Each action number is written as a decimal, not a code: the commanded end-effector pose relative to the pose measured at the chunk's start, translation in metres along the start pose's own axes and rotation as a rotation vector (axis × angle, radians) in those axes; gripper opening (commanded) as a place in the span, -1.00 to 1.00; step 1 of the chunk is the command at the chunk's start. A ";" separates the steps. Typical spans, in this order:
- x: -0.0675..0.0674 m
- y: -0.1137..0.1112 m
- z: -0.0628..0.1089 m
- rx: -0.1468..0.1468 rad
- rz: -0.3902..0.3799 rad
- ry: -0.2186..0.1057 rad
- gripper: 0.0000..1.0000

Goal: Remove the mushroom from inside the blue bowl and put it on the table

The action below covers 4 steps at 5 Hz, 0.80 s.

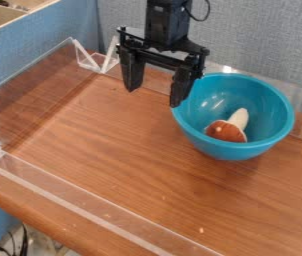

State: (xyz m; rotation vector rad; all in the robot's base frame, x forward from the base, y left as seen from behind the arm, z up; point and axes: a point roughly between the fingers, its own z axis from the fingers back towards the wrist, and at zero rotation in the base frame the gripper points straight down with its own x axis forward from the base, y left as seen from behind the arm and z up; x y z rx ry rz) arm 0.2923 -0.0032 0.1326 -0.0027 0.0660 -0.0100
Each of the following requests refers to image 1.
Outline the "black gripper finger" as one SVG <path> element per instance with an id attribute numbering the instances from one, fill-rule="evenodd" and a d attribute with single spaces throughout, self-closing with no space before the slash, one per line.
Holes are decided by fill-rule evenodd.
<path id="1" fill-rule="evenodd" d="M 125 87 L 133 92 L 144 83 L 146 62 L 140 52 L 125 46 L 121 47 L 120 56 Z"/>
<path id="2" fill-rule="evenodd" d="M 170 91 L 170 106 L 178 107 L 189 97 L 194 82 L 202 77 L 202 69 L 194 65 L 181 65 L 176 68 Z"/>

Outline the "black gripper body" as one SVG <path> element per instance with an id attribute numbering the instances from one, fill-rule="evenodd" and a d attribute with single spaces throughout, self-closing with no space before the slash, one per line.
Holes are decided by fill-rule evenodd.
<path id="1" fill-rule="evenodd" d="M 118 53 L 121 64 L 144 66 L 146 63 L 176 71 L 181 66 L 192 72 L 202 72 L 210 51 L 188 37 L 170 45 L 142 36 L 142 31 L 132 27 L 118 28 L 121 42 Z"/>

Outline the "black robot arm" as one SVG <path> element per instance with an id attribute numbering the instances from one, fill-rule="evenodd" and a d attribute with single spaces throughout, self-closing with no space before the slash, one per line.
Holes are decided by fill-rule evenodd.
<path id="1" fill-rule="evenodd" d="M 178 107 L 190 95 L 194 81 L 204 76 L 210 50 L 189 39 L 190 20 L 206 21 L 192 14 L 193 0 L 148 0 L 145 29 L 121 26 L 117 53 L 125 87 L 136 91 L 144 83 L 146 64 L 176 72 L 170 106 Z"/>

